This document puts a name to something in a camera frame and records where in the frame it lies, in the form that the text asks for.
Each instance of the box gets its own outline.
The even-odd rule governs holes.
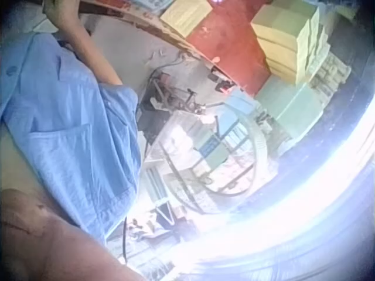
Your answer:
[[[276,6],[263,5],[251,21],[259,39],[299,52],[308,44],[309,19]]]
[[[258,43],[264,51],[266,58],[283,64],[285,67],[294,71],[306,68],[307,42],[304,48],[299,52],[282,47],[278,44],[258,38]]]
[[[298,85],[305,78],[304,68],[300,69],[299,71],[293,71],[290,68],[287,68],[284,65],[270,59],[267,59],[267,64],[271,73],[275,74],[289,84]]]
[[[186,38],[212,9],[206,0],[176,0],[161,20]]]
[[[272,6],[277,6],[298,13],[309,19],[309,54],[313,51],[318,38],[319,28],[319,8],[303,0],[274,0]]]
[[[318,28],[318,40],[316,42],[316,49],[315,55],[317,56],[319,52],[322,50],[323,46],[328,40],[328,35],[325,32],[325,27],[323,25],[319,25]]]

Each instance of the shirt pocket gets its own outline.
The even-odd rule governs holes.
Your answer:
[[[93,194],[90,124],[31,132],[25,154],[45,188],[85,231],[101,236]]]

